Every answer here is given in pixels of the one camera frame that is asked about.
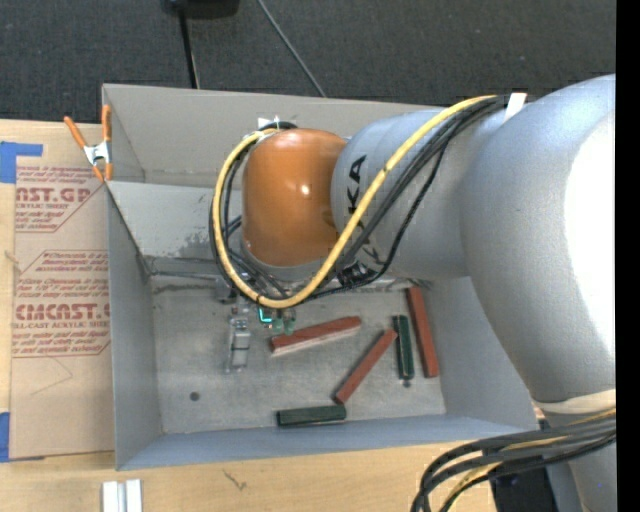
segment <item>green marker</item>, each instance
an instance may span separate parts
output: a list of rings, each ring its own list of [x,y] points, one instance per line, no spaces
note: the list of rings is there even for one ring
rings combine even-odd
[[[413,352],[411,350],[411,334],[409,331],[409,319],[405,315],[393,317],[393,328],[398,333],[396,339],[396,354],[398,357],[398,376],[409,387],[409,381],[415,376],[413,367]]]
[[[281,427],[299,427],[321,423],[335,423],[347,417],[344,405],[325,405],[320,407],[303,407],[286,409],[276,413],[278,425]]]

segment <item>black cable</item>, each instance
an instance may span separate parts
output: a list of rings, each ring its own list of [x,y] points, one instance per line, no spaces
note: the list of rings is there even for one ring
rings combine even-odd
[[[200,80],[196,71],[196,60],[193,56],[191,48],[191,36],[189,35],[189,24],[187,23],[187,15],[184,9],[178,11],[178,19],[180,20],[180,32],[182,33],[182,44],[184,45],[184,53],[187,57],[187,69],[189,70],[189,81],[192,89],[200,89]]]
[[[244,293],[242,293],[240,290],[238,290],[236,288],[236,285],[233,283],[233,281],[227,275],[227,273],[224,271],[224,269],[220,266],[220,262],[218,261],[218,258],[216,257],[217,251],[216,251],[216,244],[215,244],[215,235],[213,233],[213,216],[211,215],[212,210],[213,210],[213,201],[211,202],[211,206],[209,207],[209,246],[211,247],[211,253],[213,254],[214,262],[215,262],[216,266],[218,267],[218,269],[220,270],[220,275],[222,276],[222,279],[224,280],[226,285],[230,289],[234,290],[235,292],[240,293],[240,295],[242,295],[246,299],[249,299],[249,297],[247,297],[247,295],[245,295]]]
[[[423,479],[421,490],[423,493],[428,494],[433,491],[438,485],[451,477],[454,477],[466,471],[485,467],[489,464],[515,462],[540,456],[555,455],[558,451],[562,450],[576,449],[580,446],[583,446],[585,443],[593,442],[594,440],[601,439],[605,435],[611,434],[612,430],[615,432],[615,427],[613,427],[613,429],[609,428],[604,432],[594,432],[581,436],[572,436],[566,439],[552,441],[549,444],[534,445],[530,447],[521,447],[514,449],[508,449],[509,447],[506,447],[502,450],[489,453],[488,455],[482,455],[472,459],[467,459],[441,470],[439,473],[429,478],[426,482]]]
[[[615,428],[615,415],[591,420],[584,423],[576,423],[565,425],[562,427],[554,427],[546,430],[532,430],[520,432],[517,434],[509,434],[506,436],[496,436],[488,439],[481,439],[458,446],[436,458],[426,469],[421,487],[425,486],[426,480],[436,473],[442,466],[452,462],[453,460],[470,455],[478,451],[496,451],[511,446],[513,444],[541,441],[560,436],[581,436],[585,434],[602,433],[608,429]]]
[[[558,450],[567,450],[576,444],[582,446],[593,439],[608,437],[612,435],[612,433],[615,435],[615,428],[616,416],[615,413],[613,413],[602,418],[591,419],[587,422],[574,423],[545,430],[520,432],[506,436],[496,436],[461,445],[442,454],[429,465],[420,482],[420,492],[416,496],[416,500],[414,500],[414,508],[412,510],[419,510],[415,508],[415,503],[419,501],[420,495],[426,497],[444,480],[463,471],[484,467],[487,464],[495,462],[513,464],[514,462],[508,461],[514,458],[520,460],[523,457],[530,457],[536,454],[539,456],[549,456]],[[514,448],[513,450],[506,450],[506,448],[515,447],[522,443],[553,440],[561,436],[565,438],[557,440],[552,444],[539,444],[533,447],[525,446],[522,448]],[[449,466],[439,473],[436,473],[438,469],[454,461],[456,458],[467,456],[477,451],[489,453],[483,457],[467,459],[464,462]]]
[[[489,98],[473,105],[467,110],[458,112],[434,130],[432,134],[427,134],[427,136],[430,137],[429,140],[425,142],[418,151],[418,154],[408,163],[403,175],[394,183],[387,196],[382,200],[380,207],[376,210],[362,232],[358,235],[356,242],[354,242],[354,244],[349,248],[349,251],[345,253],[339,261],[345,263],[355,257],[358,250],[360,250],[362,245],[364,245],[366,240],[368,240],[373,230],[386,215],[387,210],[397,201],[400,194],[404,192],[408,184],[433,156],[440,152],[440,150],[444,150],[444,148],[446,148],[453,137],[462,132],[470,124],[477,122],[481,117],[489,115],[502,108],[504,108],[504,104],[503,101],[501,101],[501,98]]]
[[[300,65],[300,67],[302,68],[302,71],[304,71],[304,73],[307,75],[307,78],[309,78],[309,80],[311,81],[311,83],[313,84],[313,86],[316,88],[316,91],[318,91],[318,94],[320,94],[320,96],[322,96],[323,98],[326,98],[327,95],[325,94],[325,92],[322,90],[322,87],[320,87],[320,84],[318,83],[318,81],[315,79],[315,77],[313,76],[313,74],[311,73],[311,71],[309,70],[309,68],[307,67],[307,65],[304,63],[304,61],[302,60],[302,58],[300,57],[300,55],[298,55],[298,52],[296,51],[296,49],[293,47],[293,45],[291,44],[291,42],[289,41],[289,39],[287,38],[287,36],[284,35],[284,32],[282,31],[282,29],[280,28],[280,25],[278,25],[278,22],[275,20],[275,18],[271,15],[271,13],[269,12],[269,9],[267,9],[267,6],[265,5],[265,3],[262,0],[257,0],[258,5],[260,5],[260,8],[262,9],[262,11],[264,12],[265,16],[267,17],[267,19],[269,20],[269,23],[271,23],[271,26],[276,29],[276,32],[278,33],[278,35],[280,36],[280,39],[282,39],[282,42],[285,44],[285,46],[288,48],[288,50],[291,52],[291,54],[293,55],[293,58],[296,59],[296,61],[298,62],[298,64]]]
[[[391,264],[393,262],[393,259],[394,259],[395,255],[396,255],[396,252],[397,252],[397,250],[398,250],[398,248],[400,246],[400,243],[402,241],[404,233],[405,233],[405,231],[407,230],[407,228],[409,226],[409,223],[411,222],[411,220],[413,219],[415,213],[417,212],[418,207],[420,206],[420,203],[424,199],[424,196],[426,195],[427,191],[431,188],[431,184],[433,183],[433,180],[435,179],[435,176],[436,176],[436,174],[437,174],[437,172],[438,172],[438,170],[440,168],[440,164],[441,164],[442,159],[444,157],[444,152],[445,152],[445,150],[447,148],[447,145],[449,144],[449,142],[453,139],[453,137],[455,135],[460,133],[464,128],[466,128],[469,124],[471,124],[472,122],[475,122],[475,121],[477,121],[477,118],[475,116],[470,116],[470,117],[467,117],[467,118],[465,118],[463,120],[456,120],[453,123],[453,126],[444,126],[439,131],[439,133],[436,134],[436,136],[434,138],[435,142],[433,143],[431,148],[429,148],[430,151],[425,151],[425,149],[428,148],[427,145],[425,145],[425,146],[423,146],[423,148],[421,148],[421,151],[416,155],[416,157],[414,157],[414,159],[409,163],[409,165],[405,169],[405,174],[403,175],[403,177],[401,177],[394,184],[394,187],[389,192],[389,194],[385,197],[385,199],[383,200],[383,202],[381,203],[380,207],[378,208],[378,210],[373,215],[373,217],[370,220],[370,222],[362,230],[362,232],[358,236],[358,239],[356,240],[356,242],[351,246],[349,251],[336,262],[336,266],[334,267],[334,273],[330,274],[328,276],[328,278],[326,278],[325,281],[318,288],[320,288],[320,290],[322,290],[322,288],[324,286],[326,286],[326,284],[328,284],[328,282],[331,279],[333,279],[333,277],[335,277],[335,275],[337,274],[337,272],[340,269],[340,267],[339,267],[340,263],[339,262],[341,260],[343,262],[346,262],[346,261],[350,261],[352,258],[355,257],[355,254],[357,253],[357,251],[362,247],[362,245],[364,245],[364,242],[369,238],[370,234],[377,227],[377,225],[380,223],[382,218],[384,218],[384,216],[388,213],[389,208],[393,204],[393,202],[395,202],[397,200],[399,195],[406,189],[406,187],[408,186],[409,182],[415,177],[417,172],[426,165],[426,162],[428,160],[433,158],[433,156],[436,154],[435,152],[437,151],[438,152],[437,153],[438,159],[436,160],[436,162],[435,162],[435,164],[433,166],[431,174],[430,174],[429,178],[427,178],[427,181],[425,182],[425,184],[421,187],[418,195],[416,196],[416,198],[413,201],[413,204],[412,204],[411,208],[409,209],[409,212],[405,216],[405,219],[404,219],[400,229],[396,233],[394,241],[393,241],[393,243],[391,245],[389,253],[387,254],[387,258],[383,262],[382,267],[378,271],[370,271],[359,282],[350,283],[349,285],[341,286],[341,287],[338,287],[338,288],[332,288],[330,290],[317,291],[317,292],[311,294],[304,302],[309,302],[311,300],[319,299],[321,297],[334,295],[336,293],[342,293],[342,292],[345,292],[345,291],[351,291],[351,290],[354,290],[356,288],[360,288],[362,286],[371,284],[375,280],[377,280],[380,277],[382,277],[387,272],[387,270],[389,270],[389,267],[391,266]]]
[[[524,461],[520,463],[510,463],[498,466],[492,471],[488,472],[485,475],[481,475],[469,482],[467,482],[464,486],[462,486],[458,491],[450,496],[447,501],[441,506],[440,512],[448,512],[455,500],[462,494],[464,491],[469,489],[470,487],[477,485],[481,482],[485,482],[487,480],[495,480],[504,476],[513,475],[516,473],[524,473],[527,471],[533,471],[536,469],[541,469],[546,466],[550,466],[553,464],[559,464],[561,462],[567,462],[569,460],[574,460],[579,457],[584,457],[590,453],[593,453],[597,450],[601,450],[606,446],[614,443],[616,441],[616,433],[607,435],[597,441],[592,443],[588,443],[580,448],[572,450],[568,453],[563,453],[560,455],[556,455],[554,457],[542,458],[538,457],[537,460],[534,461]],[[424,512],[431,512],[431,507],[429,505],[428,494],[419,493],[412,505],[412,511],[418,512],[423,510]]]
[[[404,232],[406,231],[410,221],[412,220],[413,216],[417,211],[417,208],[419,207],[422,199],[424,198],[424,195],[429,190],[431,183],[435,178],[435,175],[439,169],[440,163],[444,155],[444,150],[446,149],[448,143],[453,139],[455,135],[460,133],[470,124],[476,122],[480,117],[488,115],[500,108],[503,108],[504,106],[503,103],[504,102],[500,101],[500,98],[497,98],[497,99],[489,98],[483,102],[480,102],[470,107],[469,109],[466,109],[464,111],[461,111],[455,114],[450,119],[446,120],[440,127],[434,130],[431,134],[429,134],[428,135],[430,137],[429,140],[422,145],[417,155],[414,158],[412,158],[412,160],[408,163],[407,167],[403,171],[402,176],[394,183],[394,186],[392,187],[391,191],[383,199],[381,206],[377,209],[377,211],[373,215],[370,222],[367,224],[364,230],[360,233],[360,235],[358,236],[354,244],[351,246],[349,251],[346,253],[346,255],[339,258],[338,262],[336,262],[336,265],[334,265],[334,270],[329,273],[329,275],[325,278],[325,280],[323,280],[321,285],[318,287],[318,290],[316,290],[303,302],[309,302],[311,300],[315,300],[328,295],[333,295],[336,293],[342,293],[344,291],[353,290],[353,289],[365,286],[367,284],[370,284],[374,282],[376,279],[379,279],[389,269],[393,261],[393,258],[397,252],[397,249],[400,245]],[[291,123],[280,122],[280,121],[273,122],[271,123],[271,125],[273,125],[276,128],[279,127],[279,128],[285,128],[285,129],[290,127],[295,127],[295,125],[292,125]],[[378,271],[369,270],[367,274],[364,275],[364,277],[357,282],[352,282],[347,285],[342,285],[336,288],[332,288],[330,290],[323,291],[322,289],[331,280],[333,280],[338,274],[338,272],[341,270],[340,264],[342,264],[342,262],[348,261],[348,259],[351,259],[355,256],[357,251],[368,240],[368,237],[371,234],[371,232],[380,223],[382,218],[384,218],[384,215],[386,215],[389,207],[398,199],[400,194],[406,189],[408,184],[411,182],[411,180],[413,180],[413,178],[417,175],[417,173],[428,163],[429,160],[431,160],[436,155],[438,156],[438,159],[435,165],[433,166],[431,175],[429,176],[425,185],[423,185],[423,187],[421,188],[417,198],[413,202],[413,205],[409,213],[405,217],[400,230],[396,234],[396,237],[394,238],[394,242],[391,246],[391,249],[389,251],[386,261],[383,263],[382,268]],[[244,154],[239,155],[239,159],[243,157],[244,157]],[[233,182],[233,178],[235,177],[236,170],[237,168],[232,169],[232,171],[229,173],[231,179],[229,179],[228,181],[225,181],[225,194],[226,194],[225,202],[224,202],[225,212],[228,212],[229,190],[232,188],[232,182]],[[249,262],[244,262],[244,263],[246,266],[252,269],[252,272],[250,272],[251,275],[256,275],[256,273],[259,272],[259,269],[256,269],[255,266],[252,265],[251,263]]]
[[[289,123],[286,121],[274,121],[272,123],[269,123],[265,126],[262,127],[262,129],[268,129],[268,128],[277,128],[277,129],[282,129],[282,130],[287,130],[287,129],[291,129],[291,128],[297,128],[297,126],[293,123]],[[230,203],[231,203],[231,190],[233,188],[233,180],[235,179],[235,176],[238,172],[238,170],[240,169],[240,166],[242,164],[242,161],[244,160],[244,158],[246,157],[246,155],[248,154],[250,148],[252,147],[248,146],[247,148],[245,148],[244,151],[241,151],[237,156],[235,161],[232,163],[232,167],[229,170],[229,173],[227,173],[227,176],[225,177],[225,181],[223,184],[223,189],[224,189],[224,197],[223,197],[223,201],[222,201],[222,225],[221,225],[221,231],[223,234],[223,243],[225,245],[225,248],[227,250],[227,253],[229,254],[230,259],[236,264],[238,265],[242,271],[247,274],[247,276],[249,276],[250,279],[253,280],[254,283],[260,285],[259,288],[259,292],[261,293],[261,295],[266,295],[268,293],[268,285],[270,285],[272,288],[274,288],[282,298],[286,298],[287,297],[287,292],[286,290],[280,285],[280,283],[278,283],[278,281],[273,278],[271,275],[269,275],[268,273],[264,272],[262,269],[256,267],[255,265],[253,265],[251,262],[246,261],[239,253],[235,252],[233,249],[231,249],[229,247],[229,237],[231,236],[232,232],[235,231],[238,227],[240,227],[241,222],[242,222],[242,217],[238,216],[236,217],[232,223],[229,223],[229,210],[230,210]],[[211,245],[211,251],[212,253],[215,255],[216,254],[216,250],[215,250],[215,243],[214,243],[214,234],[213,234],[213,216],[212,216],[212,209],[213,209],[213,202],[212,202],[212,206],[209,210],[209,243]],[[242,295],[243,297],[245,297],[248,300],[251,300],[245,293],[241,292],[241,290],[239,290],[235,284],[233,283],[233,281],[229,278],[229,276],[227,276],[226,272],[224,271],[223,268],[220,268],[220,273],[223,276],[226,284],[228,286],[231,287],[231,289],[235,290],[237,293],[240,293],[240,295]]]

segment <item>black cable bundle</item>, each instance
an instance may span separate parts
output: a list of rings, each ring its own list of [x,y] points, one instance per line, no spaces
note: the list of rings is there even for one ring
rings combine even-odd
[[[402,175],[394,183],[390,192],[386,195],[386,197],[384,197],[384,199],[382,199],[379,208],[367,223],[367,225],[364,227],[362,232],[359,234],[358,238],[353,242],[349,250],[338,259],[338,261],[334,265],[332,272],[329,272],[318,289],[304,301],[302,301],[302,303],[319,299],[321,297],[325,297],[335,293],[354,290],[356,288],[370,284],[384,275],[393,262],[397,249],[400,245],[400,242],[402,241],[402,237],[407,227],[409,226],[409,223],[413,219],[420,203],[424,199],[438,173],[448,144],[456,135],[460,134],[469,125],[477,122],[483,117],[486,117],[496,111],[503,109],[506,103],[507,99],[505,97],[488,97],[487,99],[480,101],[464,110],[461,110],[455,115],[452,115],[446,121],[442,122],[437,129],[434,129],[432,132],[427,134],[425,136],[426,141],[422,143],[421,148],[416,152],[416,155],[408,162],[406,168],[402,172]],[[292,123],[275,121],[266,128],[290,129],[295,127],[296,126]],[[235,175],[248,151],[249,148],[238,155],[224,183],[221,226],[222,232],[224,234],[224,244],[232,261],[236,265],[238,265],[238,267],[252,281],[252,283],[256,284],[259,287],[262,296],[270,299],[282,299],[291,295],[287,294],[281,283],[278,283],[278,281],[273,276],[268,275],[263,270],[257,268],[252,262],[244,259],[239,253],[229,249],[229,237],[231,233],[233,233],[233,231],[235,231],[242,222],[239,218],[234,219],[232,223],[229,222],[229,202],[231,195],[230,191]],[[383,262],[382,267],[377,270],[365,268],[356,276],[347,276],[346,274],[343,274],[343,272],[345,271],[349,272],[348,269],[354,264],[358,251],[366,243],[373,230],[380,224],[384,216],[387,214],[389,208],[398,200],[398,198],[406,190],[406,188],[413,181],[416,175],[422,169],[424,169],[425,166],[427,166],[427,164],[429,164],[429,162],[432,160],[434,161],[434,164],[431,168],[430,175],[413,200],[412,206],[405,216],[405,219],[402,222],[400,229],[398,230],[393,240],[391,249],[385,261]],[[213,240],[213,226],[211,216],[209,218],[209,232],[212,251],[213,254],[216,254],[215,244]],[[233,289],[236,289],[231,281],[227,279],[226,273],[224,271],[222,271],[221,273],[223,276],[225,276],[227,283]],[[335,288],[325,289],[326,286],[336,277],[338,278],[340,285]],[[272,291],[275,291],[279,295],[279,297],[273,297],[273,295],[270,293]]]
[[[448,512],[460,494],[480,482],[583,457],[615,441],[614,408],[563,427],[492,437],[461,445],[442,454],[429,465],[411,511],[431,512],[429,494],[444,481],[466,471],[469,473],[454,487],[439,512]],[[481,455],[455,463],[456,459],[474,453]]]

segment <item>cable bundle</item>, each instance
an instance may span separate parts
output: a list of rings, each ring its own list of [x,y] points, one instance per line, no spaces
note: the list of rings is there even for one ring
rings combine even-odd
[[[425,471],[412,512],[432,512],[429,494],[449,478],[467,473],[451,490],[439,512],[451,509],[469,487],[567,462],[604,448],[616,441],[616,409],[563,427],[492,437],[461,445],[436,460]],[[461,462],[456,459],[477,454]]]
[[[263,137],[282,129],[292,128],[294,125],[284,125],[282,122],[278,122],[273,126],[262,128],[260,131],[248,135],[231,152],[225,161],[218,176],[212,201],[209,224],[210,238],[212,250],[214,254],[219,256],[218,264],[221,268],[222,275],[233,289],[237,290],[252,302],[274,309],[286,309],[326,295],[352,290],[372,283],[389,269],[406,228],[438,172],[449,142],[470,124],[478,121],[481,117],[504,108],[504,105],[505,100],[502,97],[482,96],[473,98],[443,110],[423,124],[396,150],[388,159],[385,166],[380,169],[375,176],[320,270],[314,276],[311,276],[310,280],[301,290],[295,291],[292,294],[287,293],[284,287],[278,283],[273,276],[266,274],[251,262],[243,259],[240,254],[229,248],[229,237],[241,223],[241,219],[239,218],[229,222],[228,212],[230,190],[242,160],[247,155],[249,149],[262,140]],[[420,147],[416,155],[408,162],[402,171],[402,175],[393,185],[390,192],[381,200],[378,210],[360,235],[343,254],[358,223],[368,210],[373,197],[384,183],[388,174],[392,172],[409,151],[416,146]],[[429,178],[414,199],[411,209],[398,230],[382,267],[377,270],[366,269],[357,279],[344,280],[341,286],[323,291],[334,278],[340,277],[341,272],[345,268],[354,263],[357,252],[366,242],[371,232],[378,226],[384,215],[386,215],[389,207],[398,200],[418,172],[424,169],[431,161],[433,161],[434,164],[431,167]],[[244,273],[245,279],[239,275],[236,266],[240,270],[240,273]],[[270,290],[274,290],[278,296],[273,296]]]

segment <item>metal bracket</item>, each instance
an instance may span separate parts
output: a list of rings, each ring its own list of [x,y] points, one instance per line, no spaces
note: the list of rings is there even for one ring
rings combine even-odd
[[[231,308],[229,316],[229,354],[225,363],[225,371],[241,371],[247,367],[251,331],[249,330],[250,307],[242,297]]]
[[[104,482],[102,512],[142,512],[142,480]]]
[[[106,140],[96,146],[85,146],[83,149],[93,165],[96,165],[101,158],[104,158],[105,162],[111,162],[111,143]]]

